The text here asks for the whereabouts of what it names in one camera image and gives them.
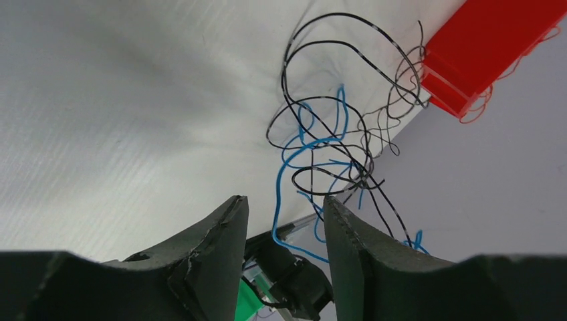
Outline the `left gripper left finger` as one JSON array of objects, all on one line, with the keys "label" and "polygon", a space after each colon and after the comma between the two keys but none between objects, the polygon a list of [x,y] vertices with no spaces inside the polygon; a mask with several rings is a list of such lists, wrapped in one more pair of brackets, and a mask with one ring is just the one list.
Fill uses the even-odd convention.
[{"label": "left gripper left finger", "polygon": [[248,218],[247,197],[235,195],[172,237],[106,264],[156,272],[194,320],[234,320]]}]

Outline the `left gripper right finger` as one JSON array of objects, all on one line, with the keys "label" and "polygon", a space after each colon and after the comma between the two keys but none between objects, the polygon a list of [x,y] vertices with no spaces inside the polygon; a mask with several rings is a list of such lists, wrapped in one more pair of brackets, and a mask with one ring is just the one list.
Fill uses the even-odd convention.
[{"label": "left gripper right finger", "polygon": [[433,273],[452,262],[423,254],[324,199],[324,229],[339,320],[440,320]]}]

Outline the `red bin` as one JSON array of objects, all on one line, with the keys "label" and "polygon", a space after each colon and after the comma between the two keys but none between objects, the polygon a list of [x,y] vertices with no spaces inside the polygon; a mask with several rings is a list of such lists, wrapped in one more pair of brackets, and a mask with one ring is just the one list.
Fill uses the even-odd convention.
[{"label": "red bin", "polygon": [[469,0],[425,46],[422,87],[461,118],[566,15],[565,0]]}]

